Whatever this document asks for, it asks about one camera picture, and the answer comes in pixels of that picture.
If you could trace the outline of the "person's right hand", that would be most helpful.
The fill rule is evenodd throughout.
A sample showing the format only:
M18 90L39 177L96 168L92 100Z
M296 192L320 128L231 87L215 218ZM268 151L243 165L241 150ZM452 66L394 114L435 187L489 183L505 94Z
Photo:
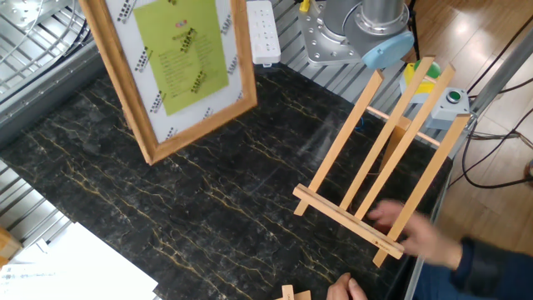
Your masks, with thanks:
M403 205L398 201L382 200L367 216L382 227L391 227L399 218ZM423 257L430 265L455 271L461 262L462 246L440 233L430 221L414 212L403 229L406 239L401 242L404 253Z

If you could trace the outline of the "person's left hand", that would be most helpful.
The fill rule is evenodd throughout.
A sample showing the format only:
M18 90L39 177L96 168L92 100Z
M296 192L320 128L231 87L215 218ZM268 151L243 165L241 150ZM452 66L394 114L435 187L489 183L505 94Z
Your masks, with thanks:
M367 300L367 296L357 281L347 272L328 288L326 300Z

